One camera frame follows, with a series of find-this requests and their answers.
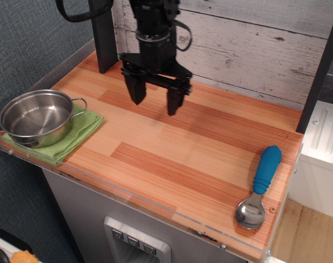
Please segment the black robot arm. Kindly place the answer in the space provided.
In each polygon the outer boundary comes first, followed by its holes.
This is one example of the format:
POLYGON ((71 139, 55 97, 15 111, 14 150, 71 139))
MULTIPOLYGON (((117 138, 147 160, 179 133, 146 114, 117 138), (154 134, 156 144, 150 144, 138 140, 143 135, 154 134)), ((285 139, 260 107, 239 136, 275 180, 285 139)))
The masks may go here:
POLYGON ((177 60, 177 27, 189 30, 175 18, 180 13, 179 1, 131 1, 137 22, 138 53, 122 53, 122 73, 131 100, 140 104, 146 96, 146 84, 167 89, 170 116, 182 106, 191 90, 192 73, 177 60))

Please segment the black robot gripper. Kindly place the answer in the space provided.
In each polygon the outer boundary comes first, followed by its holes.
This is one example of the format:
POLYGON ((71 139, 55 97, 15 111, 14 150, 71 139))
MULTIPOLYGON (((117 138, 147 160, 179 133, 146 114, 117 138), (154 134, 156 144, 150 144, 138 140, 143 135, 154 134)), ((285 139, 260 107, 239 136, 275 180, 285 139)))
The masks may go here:
POLYGON ((176 60, 176 30, 160 35, 145 35, 136 32, 139 53, 122 53, 122 73, 131 100, 140 104, 146 97, 146 82, 167 88, 167 111, 176 114, 184 96, 190 94, 191 72, 176 60))

